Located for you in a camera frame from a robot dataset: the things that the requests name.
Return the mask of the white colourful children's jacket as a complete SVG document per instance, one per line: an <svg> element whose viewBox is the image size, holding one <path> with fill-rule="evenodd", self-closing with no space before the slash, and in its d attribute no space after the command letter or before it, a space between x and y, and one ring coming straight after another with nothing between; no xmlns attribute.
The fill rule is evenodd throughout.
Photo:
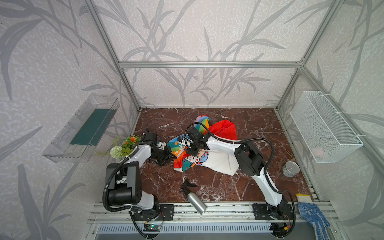
<svg viewBox="0 0 384 240"><path fill-rule="evenodd" d="M209 120L210 118L207 116L196 118L197 122L204 124L213 134L232 141L238 139L234 123L223 120L210 126ZM174 160L175 171L185 172L195 166L202 166L233 176L239 167L235 156L221 151L199 149L197 155L192 156L187 153L184 141L179 141L177 137L169 141L167 145L171 148L172 154L177 157Z"/></svg>

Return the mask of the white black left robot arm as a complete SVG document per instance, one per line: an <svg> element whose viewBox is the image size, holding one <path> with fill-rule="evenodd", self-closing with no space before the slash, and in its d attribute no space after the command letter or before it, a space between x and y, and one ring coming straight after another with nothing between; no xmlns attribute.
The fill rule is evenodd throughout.
<svg viewBox="0 0 384 240"><path fill-rule="evenodd" d="M109 212L124 210L158 215L159 201L156 196L143 190L140 169L147 160L163 166L175 156L165 142L160 142L155 133L143 133L128 137L122 144L114 146L109 154L121 161L106 168L106 181L102 201Z"/></svg>

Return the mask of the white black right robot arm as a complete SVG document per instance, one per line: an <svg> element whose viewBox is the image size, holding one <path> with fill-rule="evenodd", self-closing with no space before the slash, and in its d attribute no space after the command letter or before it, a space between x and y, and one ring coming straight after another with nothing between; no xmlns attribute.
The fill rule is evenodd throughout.
<svg viewBox="0 0 384 240"><path fill-rule="evenodd" d="M220 154L228 154L235 157L240 169L248 176L251 176L262 191L268 213L271 218L277 219L289 210L289 204L283 192L279 191L268 173L268 167L273 160L275 149L273 144L264 138L252 138L248 140L229 140L214 135L208 129L207 133L201 133L194 124L185 130L183 140L186 143L187 152L196 154L198 149L205 148L209 151L218 151ZM260 150L253 141L264 141L271 147L271 155L267 162Z"/></svg>

